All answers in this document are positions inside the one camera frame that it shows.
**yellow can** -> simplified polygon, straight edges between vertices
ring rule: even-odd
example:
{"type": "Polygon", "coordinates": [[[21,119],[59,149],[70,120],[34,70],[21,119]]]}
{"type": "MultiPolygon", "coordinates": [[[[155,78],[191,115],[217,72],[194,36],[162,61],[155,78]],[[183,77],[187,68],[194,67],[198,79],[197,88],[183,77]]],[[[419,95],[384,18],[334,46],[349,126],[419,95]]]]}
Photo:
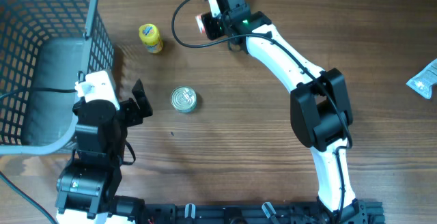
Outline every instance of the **yellow can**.
{"type": "Polygon", "coordinates": [[[149,53],[159,53],[163,47],[163,41],[159,36],[158,28],[153,24],[146,24],[139,28],[139,38],[147,47],[149,53]]]}

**gray basket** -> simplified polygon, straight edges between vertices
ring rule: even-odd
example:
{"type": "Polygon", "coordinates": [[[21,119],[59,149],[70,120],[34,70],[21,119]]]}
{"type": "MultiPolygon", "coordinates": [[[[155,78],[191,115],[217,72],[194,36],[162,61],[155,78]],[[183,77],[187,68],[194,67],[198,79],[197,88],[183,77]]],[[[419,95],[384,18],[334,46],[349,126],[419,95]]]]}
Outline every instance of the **gray basket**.
{"type": "MultiPolygon", "coordinates": [[[[112,69],[97,0],[0,0],[0,94],[73,89],[78,72],[112,69]]],[[[21,93],[0,101],[0,154],[49,154],[74,145],[76,94],[21,93]]]]}

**basket bottom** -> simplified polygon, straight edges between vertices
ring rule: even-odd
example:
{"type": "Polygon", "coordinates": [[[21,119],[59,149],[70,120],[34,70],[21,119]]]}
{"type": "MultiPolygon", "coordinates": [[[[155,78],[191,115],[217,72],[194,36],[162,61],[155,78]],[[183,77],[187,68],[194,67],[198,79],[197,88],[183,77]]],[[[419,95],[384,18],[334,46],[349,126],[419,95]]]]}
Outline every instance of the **basket bottom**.
{"type": "MultiPolygon", "coordinates": [[[[74,89],[83,46],[82,38],[47,41],[37,59],[32,87],[74,89]]],[[[58,140],[72,122],[75,97],[76,94],[32,93],[23,122],[22,144],[47,145],[58,140]]]]}

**cable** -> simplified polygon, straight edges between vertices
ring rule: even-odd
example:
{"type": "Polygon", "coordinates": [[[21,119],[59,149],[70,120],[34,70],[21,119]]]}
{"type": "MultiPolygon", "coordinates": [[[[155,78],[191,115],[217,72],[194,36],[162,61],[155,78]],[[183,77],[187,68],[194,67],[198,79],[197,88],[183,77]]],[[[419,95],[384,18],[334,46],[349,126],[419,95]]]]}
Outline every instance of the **cable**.
{"type": "Polygon", "coordinates": [[[41,205],[39,205],[35,200],[33,200],[31,197],[26,195],[26,193],[22,192],[14,183],[12,183],[1,171],[0,171],[0,179],[2,179],[14,192],[19,194],[21,197],[26,199],[31,205],[33,205],[35,208],[37,208],[44,216],[47,217],[47,219],[52,224],[57,224],[56,220],[51,216],[46,209],[44,209],[41,205]]]}
{"type": "Polygon", "coordinates": [[[5,94],[1,94],[0,95],[0,100],[12,96],[14,94],[18,94],[21,92],[35,92],[35,91],[39,91],[39,92],[57,92],[57,93],[63,93],[63,94],[70,94],[70,93],[74,93],[77,92],[75,89],[57,89],[57,88],[49,88],[49,87],[22,87],[22,88],[18,88],[14,91],[10,91],[8,93],[5,94]]]}
{"type": "Polygon", "coordinates": [[[336,115],[338,116],[341,125],[343,127],[343,132],[346,135],[346,138],[348,139],[348,145],[347,146],[339,146],[336,150],[335,150],[335,156],[337,159],[337,166],[339,168],[339,175],[340,175],[340,182],[341,182],[341,201],[340,201],[340,209],[337,215],[337,220],[336,223],[340,223],[341,221],[341,215],[343,213],[343,205],[344,205],[344,200],[345,200],[345,184],[344,184],[344,176],[343,176],[343,169],[341,168],[341,161],[340,161],[340,154],[339,151],[342,149],[345,150],[349,150],[350,148],[352,148],[353,142],[352,142],[352,136],[350,135],[350,131],[348,128],[348,125],[346,124],[346,122],[344,121],[344,119],[342,118],[339,110],[337,109],[337,105],[335,105],[333,99],[331,98],[330,94],[328,93],[328,91],[326,90],[326,88],[310,73],[310,71],[308,71],[308,69],[306,67],[304,67],[299,60],[291,53],[289,52],[283,45],[279,44],[276,40],[273,40],[271,38],[267,38],[265,36],[261,36],[261,35],[257,35],[257,34],[242,34],[242,35],[238,35],[238,36],[231,36],[222,40],[216,40],[214,42],[210,42],[207,44],[198,44],[198,45],[193,45],[193,44],[186,44],[183,43],[177,36],[176,36],[176,32],[175,32],[175,18],[176,15],[178,14],[179,10],[182,8],[182,6],[184,6],[186,3],[188,3],[190,0],[185,0],[183,1],[175,10],[174,14],[173,14],[173,18],[171,19],[171,32],[173,34],[173,37],[175,38],[175,40],[181,44],[182,46],[185,47],[189,47],[189,48],[204,48],[204,47],[209,47],[209,46],[214,46],[216,44],[220,44],[223,42],[228,42],[230,40],[236,39],[236,38],[245,38],[245,37],[256,37],[256,38],[261,38],[264,40],[267,40],[269,42],[271,42],[272,44],[275,44],[276,46],[278,46],[282,51],[284,51],[285,53],[287,53],[287,55],[293,59],[293,61],[296,63],[296,65],[303,70],[303,72],[309,76],[314,83],[317,85],[317,87],[322,90],[322,93],[325,94],[326,99],[329,101],[331,107],[333,108],[334,112],[336,113],[336,115]]]}

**wooden surface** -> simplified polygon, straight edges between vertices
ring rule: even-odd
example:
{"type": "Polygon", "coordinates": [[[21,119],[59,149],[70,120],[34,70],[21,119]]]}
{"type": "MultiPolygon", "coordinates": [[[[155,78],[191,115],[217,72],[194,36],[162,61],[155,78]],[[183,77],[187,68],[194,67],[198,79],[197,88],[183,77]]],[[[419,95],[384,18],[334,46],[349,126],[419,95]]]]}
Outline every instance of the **wooden surface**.
{"type": "MultiPolygon", "coordinates": [[[[285,88],[257,60],[224,44],[176,44],[170,20],[182,1],[99,0],[117,48],[120,98],[131,96],[141,78],[154,108],[153,117],[129,130],[137,162],[122,167],[118,194],[176,204],[315,200],[313,160],[290,127],[285,88]],[[150,55],[141,44],[144,23],[160,29],[161,54],[150,55]],[[198,92],[194,113],[171,106],[170,93],[179,85],[198,92]]],[[[306,58],[345,75],[354,114],[348,164],[356,196],[382,201],[387,223],[435,223],[437,97],[425,100],[405,83],[437,57],[436,0],[247,1],[306,58]]],[[[194,17],[207,11],[201,0],[183,8],[176,20],[180,38],[205,42],[194,17]]],[[[3,156],[0,170],[55,214],[55,184],[66,160],[3,156]]],[[[0,198],[0,223],[46,223],[2,182],[0,198]]]]}

